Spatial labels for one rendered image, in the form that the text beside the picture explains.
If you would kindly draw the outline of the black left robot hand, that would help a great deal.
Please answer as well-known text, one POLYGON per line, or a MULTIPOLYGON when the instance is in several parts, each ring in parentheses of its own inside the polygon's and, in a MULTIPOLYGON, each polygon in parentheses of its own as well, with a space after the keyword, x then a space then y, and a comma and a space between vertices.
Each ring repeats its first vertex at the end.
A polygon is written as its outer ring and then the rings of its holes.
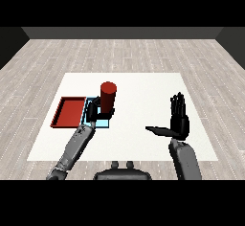
POLYGON ((114 115, 114 108, 112 108, 108 113, 98 112, 98 108, 100 108, 100 97, 96 97, 88 103, 85 114, 87 123, 95 123, 97 120, 110 120, 114 115))

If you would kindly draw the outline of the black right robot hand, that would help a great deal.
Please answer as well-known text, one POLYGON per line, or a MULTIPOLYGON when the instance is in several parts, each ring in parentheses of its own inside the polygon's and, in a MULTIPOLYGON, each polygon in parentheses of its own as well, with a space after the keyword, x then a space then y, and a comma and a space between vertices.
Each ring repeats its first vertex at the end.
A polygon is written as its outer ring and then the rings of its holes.
POLYGON ((189 117, 186 114, 185 97, 181 92, 170 99, 170 110, 170 128, 147 126, 145 129, 157 136, 171 137, 179 141, 185 141, 189 136, 189 117))

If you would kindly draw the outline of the red can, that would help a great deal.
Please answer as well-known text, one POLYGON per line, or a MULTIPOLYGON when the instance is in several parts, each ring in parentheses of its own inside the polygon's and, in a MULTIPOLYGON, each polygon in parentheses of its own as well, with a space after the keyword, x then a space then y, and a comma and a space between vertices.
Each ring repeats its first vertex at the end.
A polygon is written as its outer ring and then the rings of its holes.
POLYGON ((115 83, 107 81, 100 86, 100 111, 109 113, 113 106, 116 97, 117 86, 115 83))

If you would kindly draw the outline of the light blue shallow open box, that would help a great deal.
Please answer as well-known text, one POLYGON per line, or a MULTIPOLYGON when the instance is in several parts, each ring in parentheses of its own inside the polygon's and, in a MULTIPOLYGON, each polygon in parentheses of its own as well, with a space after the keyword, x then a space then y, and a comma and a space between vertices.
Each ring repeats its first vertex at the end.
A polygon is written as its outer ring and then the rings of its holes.
MULTIPOLYGON (((94 99, 94 97, 87 97, 86 98, 86 102, 84 105, 84 108, 82 110, 82 115, 80 118, 80 123, 81 124, 86 124, 86 125, 91 125, 90 123, 88 123, 86 121, 86 112, 87 112, 87 108, 89 103, 94 99)), ((109 121, 108 120, 97 120, 96 122, 96 128, 108 128, 109 127, 109 121)))

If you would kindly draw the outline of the red shallow open box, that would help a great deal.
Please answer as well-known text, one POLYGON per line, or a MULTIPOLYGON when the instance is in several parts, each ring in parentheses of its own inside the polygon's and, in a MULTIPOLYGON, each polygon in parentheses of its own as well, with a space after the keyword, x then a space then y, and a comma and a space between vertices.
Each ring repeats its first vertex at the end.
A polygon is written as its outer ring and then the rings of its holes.
POLYGON ((77 128, 80 124, 85 97, 62 97, 52 119, 52 128, 77 128))

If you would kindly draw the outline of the dark grey robot body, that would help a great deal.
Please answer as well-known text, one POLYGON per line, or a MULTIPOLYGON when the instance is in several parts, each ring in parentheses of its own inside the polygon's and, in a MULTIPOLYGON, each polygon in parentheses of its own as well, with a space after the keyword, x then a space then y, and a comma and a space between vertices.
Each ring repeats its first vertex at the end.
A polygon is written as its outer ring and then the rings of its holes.
POLYGON ((119 162, 113 161, 111 168, 97 172, 94 180, 151 180, 148 172, 134 168, 132 161, 126 162, 126 168, 120 169, 119 162))

